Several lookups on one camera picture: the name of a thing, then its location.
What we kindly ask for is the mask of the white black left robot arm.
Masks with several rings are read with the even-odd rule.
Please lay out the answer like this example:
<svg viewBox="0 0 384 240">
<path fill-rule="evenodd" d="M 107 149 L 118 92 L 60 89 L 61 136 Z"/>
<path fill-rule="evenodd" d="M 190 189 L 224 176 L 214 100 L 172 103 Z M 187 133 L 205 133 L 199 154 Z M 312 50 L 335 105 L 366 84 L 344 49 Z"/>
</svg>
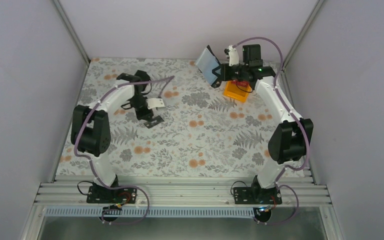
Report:
<svg viewBox="0 0 384 240">
<path fill-rule="evenodd" d="M 164 106 L 161 98 L 147 98 L 147 87 L 153 81 L 147 72 L 121 73 L 114 86 L 100 99 L 77 105 L 73 110 L 71 143 L 74 154 L 86 158 L 94 180 L 85 193 L 87 203 L 134 203 L 137 190 L 133 187 L 118 188 L 117 174 L 112 169 L 108 149 L 111 144 L 111 114 L 128 105 L 133 108 L 137 120 L 152 128 L 164 120 L 155 116 L 153 109 Z"/>
</svg>

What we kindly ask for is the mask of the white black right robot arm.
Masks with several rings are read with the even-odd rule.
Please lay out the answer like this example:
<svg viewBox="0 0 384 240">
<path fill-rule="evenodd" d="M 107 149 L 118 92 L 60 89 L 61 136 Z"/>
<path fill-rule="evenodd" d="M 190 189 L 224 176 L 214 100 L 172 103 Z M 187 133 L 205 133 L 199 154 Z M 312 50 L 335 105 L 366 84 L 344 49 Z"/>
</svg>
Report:
<svg viewBox="0 0 384 240">
<path fill-rule="evenodd" d="M 278 121 L 267 145 L 271 160 L 253 178 L 250 186 L 232 188 L 235 204 L 281 204 L 279 180 L 286 169 L 292 169 L 294 162 L 307 155 L 314 124 L 293 109 L 277 82 L 273 68 L 263 65 L 260 45 L 244 45 L 242 63 L 234 45 L 228 46 L 224 53 L 229 62 L 212 70 L 216 76 L 212 86 L 216 87 L 221 82 L 247 82 L 253 92 L 265 99 L 267 106 L 274 111 L 274 120 Z"/>
</svg>

